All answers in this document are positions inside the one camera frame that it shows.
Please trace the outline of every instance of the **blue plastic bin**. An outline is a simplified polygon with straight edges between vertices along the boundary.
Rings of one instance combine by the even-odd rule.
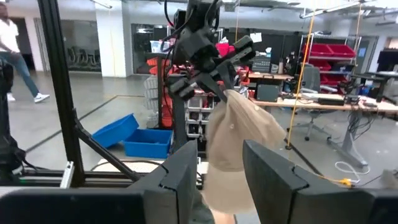
[[[171,140],[169,130],[137,129],[123,144],[126,156],[165,159]]]
[[[93,138],[103,147],[110,147],[132,136],[138,128],[138,122],[133,114],[121,118],[93,134]]]

